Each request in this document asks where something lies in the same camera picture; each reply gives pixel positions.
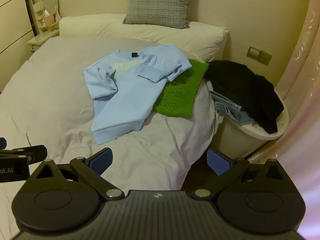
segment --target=gray pillow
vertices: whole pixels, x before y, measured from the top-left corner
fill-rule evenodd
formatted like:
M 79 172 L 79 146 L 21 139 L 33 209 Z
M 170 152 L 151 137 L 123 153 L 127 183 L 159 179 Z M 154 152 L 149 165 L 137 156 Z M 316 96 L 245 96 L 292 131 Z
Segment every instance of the gray pillow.
M 125 24 L 155 24 L 184 29 L 189 0 L 130 0 Z

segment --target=white laundry basket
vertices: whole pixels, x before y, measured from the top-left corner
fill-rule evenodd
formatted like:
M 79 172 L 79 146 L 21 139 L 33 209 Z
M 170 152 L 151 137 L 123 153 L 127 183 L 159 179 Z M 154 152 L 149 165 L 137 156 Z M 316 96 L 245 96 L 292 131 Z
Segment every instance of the white laundry basket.
M 214 135 L 210 147 L 234 159 L 246 157 L 266 141 L 280 137 L 288 127 L 289 113 L 284 101 L 278 93 L 277 95 L 284 106 L 284 110 L 277 118 L 277 133 L 268 134 L 258 123 L 241 125 L 225 117 Z

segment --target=oval mirror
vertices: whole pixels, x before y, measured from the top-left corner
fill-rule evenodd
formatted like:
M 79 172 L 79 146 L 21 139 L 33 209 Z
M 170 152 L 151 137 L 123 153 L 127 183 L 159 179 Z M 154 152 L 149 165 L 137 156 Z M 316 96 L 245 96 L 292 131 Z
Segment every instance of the oval mirror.
M 61 19 L 59 15 L 58 0 L 42 0 L 42 1 L 48 13 L 54 14 L 55 20 L 56 22 L 58 22 Z

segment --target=floor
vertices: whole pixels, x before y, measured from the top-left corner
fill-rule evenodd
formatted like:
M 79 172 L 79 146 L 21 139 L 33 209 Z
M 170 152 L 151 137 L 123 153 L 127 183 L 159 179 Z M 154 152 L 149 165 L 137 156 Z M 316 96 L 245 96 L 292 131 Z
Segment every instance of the floor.
M 191 166 L 181 190 L 191 194 L 202 185 L 215 178 L 217 174 L 207 164 L 207 151 Z

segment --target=denim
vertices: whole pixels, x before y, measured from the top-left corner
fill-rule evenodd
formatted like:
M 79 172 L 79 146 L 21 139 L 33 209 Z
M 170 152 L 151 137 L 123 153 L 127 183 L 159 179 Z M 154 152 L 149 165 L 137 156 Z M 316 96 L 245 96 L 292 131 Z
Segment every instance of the denim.
M 247 112 L 241 111 L 241 106 L 231 101 L 229 98 L 215 92 L 209 91 L 211 97 L 214 99 L 214 107 L 228 116 L 231 120 L 239 124 L 249 124 L 256 122 L 248 116 Z

